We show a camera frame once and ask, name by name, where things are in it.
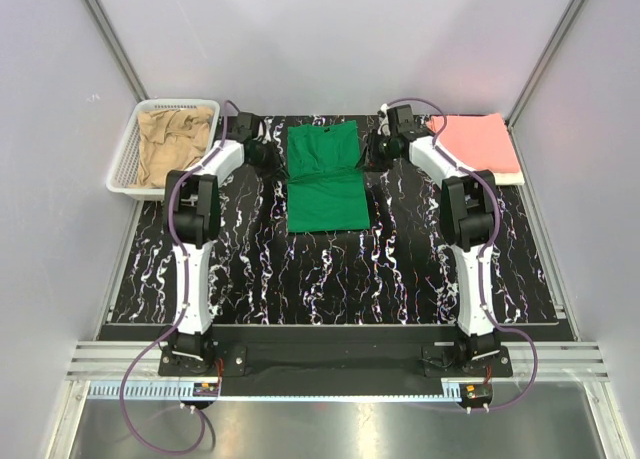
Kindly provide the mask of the green t shirt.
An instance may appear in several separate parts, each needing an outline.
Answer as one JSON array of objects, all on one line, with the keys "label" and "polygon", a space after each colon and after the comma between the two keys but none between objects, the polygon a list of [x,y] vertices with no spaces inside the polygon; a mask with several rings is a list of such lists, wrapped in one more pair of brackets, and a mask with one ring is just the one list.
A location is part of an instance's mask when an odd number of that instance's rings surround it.
[{"label": "green t shirt", "polygon": [[290,127],[287,229],[290,233],[370,227],[357,123]]}]

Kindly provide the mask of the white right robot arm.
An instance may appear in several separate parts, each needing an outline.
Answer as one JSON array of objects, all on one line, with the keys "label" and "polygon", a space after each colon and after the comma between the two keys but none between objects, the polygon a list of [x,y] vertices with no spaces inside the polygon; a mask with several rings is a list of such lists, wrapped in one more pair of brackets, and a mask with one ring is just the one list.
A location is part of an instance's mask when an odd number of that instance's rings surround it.
[{"label": "white right robot arm", "polygon": [[501,348],[491,299],[490,262],[500,220],[495,177],[489,170],[472,169],[442,145],[447,120],[436,131],[420,126],[411,106],[398,101],[382,105],[378,118],[356,167],[386,172],[404,159],[440,187],[439,228],[454,255],[460,309],[458,337],[432,365],[488,368]]}]

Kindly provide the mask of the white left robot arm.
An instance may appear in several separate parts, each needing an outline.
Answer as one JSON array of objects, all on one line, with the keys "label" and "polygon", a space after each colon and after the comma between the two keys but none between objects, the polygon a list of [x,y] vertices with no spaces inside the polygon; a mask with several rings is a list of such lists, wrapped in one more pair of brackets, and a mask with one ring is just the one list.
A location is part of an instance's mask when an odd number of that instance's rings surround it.
[{"label": "white left robot arm", "polygon": [[266,121],[239,112],[223,120],[222,135],[210,152],[186,170],[167,174],[163,219],[172,240],[178,297],[174,324],[161,337],[167,342],[163,366],[203,374],[221,365],[212,338],[209,261],[221,228],[219,187],[245,165],[261,178],[288,177]]}]

